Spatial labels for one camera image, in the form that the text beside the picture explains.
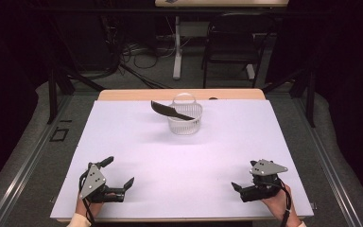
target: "mesh container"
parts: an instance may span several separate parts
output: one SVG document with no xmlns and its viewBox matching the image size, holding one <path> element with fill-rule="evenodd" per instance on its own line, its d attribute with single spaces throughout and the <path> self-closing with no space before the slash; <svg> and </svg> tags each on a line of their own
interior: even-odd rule
<svg viewBox="0 0 363 227">
<path fill-rule="evenodd" d="M 181 96 L 190 96 L 193 100 L 186 101 L 178 101 L 177 99 Z M 172 104 L 169 105 L 170 107 L 175 108 L 175 110 L 179 114 L 184 114 L 193 117 L 193 120 L 182 120 L 178 117 L 171 117 L 169 116 L 168 122 L 170 130 L 179 135 L 188 135 L 193 134 L 199 130 L 199 126 L 201 124 L 201 116 L 202 116 L 202 106 L 199 105 L 196 101 L 196 98 L 188 93 L 181 93 L 178 94 L 173 98 Z"/>
</svg>

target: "gray floor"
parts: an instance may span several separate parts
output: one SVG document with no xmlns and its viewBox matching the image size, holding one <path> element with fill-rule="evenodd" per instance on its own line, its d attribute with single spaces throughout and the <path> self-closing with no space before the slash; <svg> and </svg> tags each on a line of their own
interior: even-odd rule
<svg viewBox="0 0 363 227">
<path fill-rule="evenodd" d="M 264 86 L 268 58 L 266 52 L 258 86 Z M 183 49 L 180 80 L 172 78 L 173 56 L 159 58 L 149 69 L 135 67 L 133 58 L 127 62 L 140 74 L 172 88 L 200 88 L 202 47 L 190 42 Z M 138 56 L 137 65 L 149 66 L 155 62 L 150 56 Z M 234 74 L 243 78 L 232 67 L 211 67 L 211 77 Z M 111 89 L 144 88 L 139 79 L 118 70 L 97 83 Z M 246 81 L 210 81 L 210 86 L 247 86 Z M 46 125 L 49 115 L 47 84 L 37 89 L 39 105 L 22 139 L 0 173 L 0 226 L 65 226 L 50 219 L 55 196 L 76 149 L 85 122 L 97 92 L 75 81 L 74 96 L 60 94 L 60 115 Z M 316 204 L 315 216 L 306 218 L 308 226 L 363 226 L 363 188 L 353 171 L 344 161 L 336 144 L 328 104 L 316 97 L 315 124 L 311 129 L 303 118 L 303 102 L 291 99 L 286 91 L 290 84 L 267 95 L 278 117 L 285 140 L 299 170 L 309 200 Z M 55 129 L 68 129 L 66 140 L 50 142 Z M 254 226 L 279 226 L 277 221 L 256 221 Z"/>
</svg>

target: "white table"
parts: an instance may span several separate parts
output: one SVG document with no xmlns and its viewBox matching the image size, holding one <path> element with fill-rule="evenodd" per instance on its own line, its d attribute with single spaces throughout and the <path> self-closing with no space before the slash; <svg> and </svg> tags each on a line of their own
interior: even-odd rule
<svg viewBox="0 0 363 227">
<path fill-rule="evenodd" d="M 260 90 L 150 91 L 102 93 L 90 113 L 51 218 L 70 220 L 79 176 L 88 163 L 109 156 L 114 157 L 113 163 L 101 168 L 107 186 L 122 187 L 132 177 L 135 181 L 124 202 L 105 204 L 96 221 L 272 218 L 262 202 L 242 202 L 231 185 L 252 185 L 250 161 L 260 159 L 288 168 L 279 176 L 294 192 L 298 215 L 313 216 L 275 114 Z M 205 98 L 199 100 L 203 106 L 201 128 L 193 135 L 173 134 L 166 117 L 150 107 L 151 98 L 170 104 L 173 96 L 166 94 L 175 92 L 197 92 L 198 99 Z M 131 100 L 133 96 L 141 100 Z M 211 96 L 223 99 L 206 99 Z"/>
<path fill-rule="evenodd" d="M 155 6 L 162 8 L 284 8 L 288 4 L 288 0 L 178 0 L 174 3 L 168 3 L 165 0 L 156 0 Z M 199 23 L 198 26 L 206 26 L 207 23 Z M 205 29 L 197 29 L 194 27 L 196 36 L 206 36 Z M 173 79 L 180 79 L 182 73 L 182 49 L 181 49 L 181 21 L 176 16 L 175 37 L 176 37 L 176 54 L 175 65 L 173 68 Z M 254 70 L 252 65 L 247 68 L 247 73 L 251 79 L 254 78 Z"/>
</svg>

